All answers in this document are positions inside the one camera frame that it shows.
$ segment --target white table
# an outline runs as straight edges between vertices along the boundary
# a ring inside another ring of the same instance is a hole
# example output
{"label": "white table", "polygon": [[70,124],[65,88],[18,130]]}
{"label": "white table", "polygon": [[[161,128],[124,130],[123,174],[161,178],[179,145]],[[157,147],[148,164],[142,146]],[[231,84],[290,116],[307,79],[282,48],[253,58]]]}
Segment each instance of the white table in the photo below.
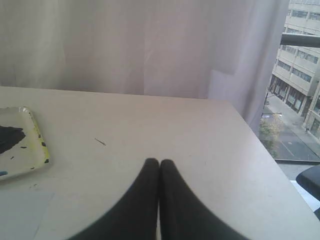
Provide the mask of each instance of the white table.
{"label": "white table", "polygon": [[0,87],[0,108],[13,106],[32,110],[52,158],[0,182],[0,191],[55,193],[35,240],[94,222],[148,157],[174,160],[199,199],[251,240],[320,239],[317,218],[227,102]]}

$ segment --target sheer curtain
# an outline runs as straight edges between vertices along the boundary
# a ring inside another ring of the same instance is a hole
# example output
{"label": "sheer curtain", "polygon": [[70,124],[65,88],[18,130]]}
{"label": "sheer curtain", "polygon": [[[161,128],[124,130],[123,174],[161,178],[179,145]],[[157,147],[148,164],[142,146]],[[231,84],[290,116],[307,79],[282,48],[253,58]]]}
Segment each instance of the sheer curtain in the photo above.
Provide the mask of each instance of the sheer curtain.
{"label": "sheer curtain", "polygon": [[287,9],[288,0],[0,0],[0,85],[228,100],[256,131]]}

